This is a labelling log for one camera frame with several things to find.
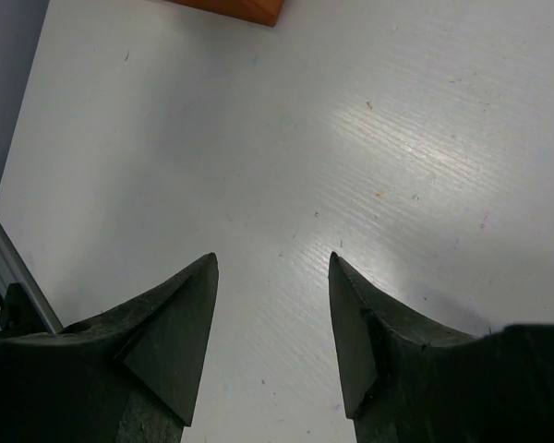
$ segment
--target black plastic part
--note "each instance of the black plastic part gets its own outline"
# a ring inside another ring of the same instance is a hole
[[[331,318],[358,443],[554,441],[554,326],[476,339],[332,254]]]
[[[179,442],[195,408],[217,280],[211,254],[59,334],[0,339],[0,442]],[[158,361],[141,361],[150,356]]]
[[[0,309],[0,328],[2,338],[47,332],[29,295],[19,283],[10,284],[6,290],[4,305]]]

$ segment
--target metal extrusion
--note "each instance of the metal extrusion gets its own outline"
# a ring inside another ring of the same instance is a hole
[[[358,443],[554,441],[554,326],[477,339],[331,256],[331,320]]]
[[[13,283],[20,284],[25,290],[45,330],[51,333],[62,330],[62,323],[0,224],[0,294],[6,296]]]

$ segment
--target white table surface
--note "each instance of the white table surface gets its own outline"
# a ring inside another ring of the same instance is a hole
[[[214,251],[194,442],[351,442],[332,250],[475,334],[554,322],[554,0],[51,0],[0,220],[57,314]]]

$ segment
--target orange object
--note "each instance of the orange object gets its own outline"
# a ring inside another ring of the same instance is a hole
[[[275,26],[283,0],[169,0],[224,16]]]

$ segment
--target gray wall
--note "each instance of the gray wall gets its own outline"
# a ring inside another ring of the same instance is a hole
[[[0,178],[49,0],[0,0]]]

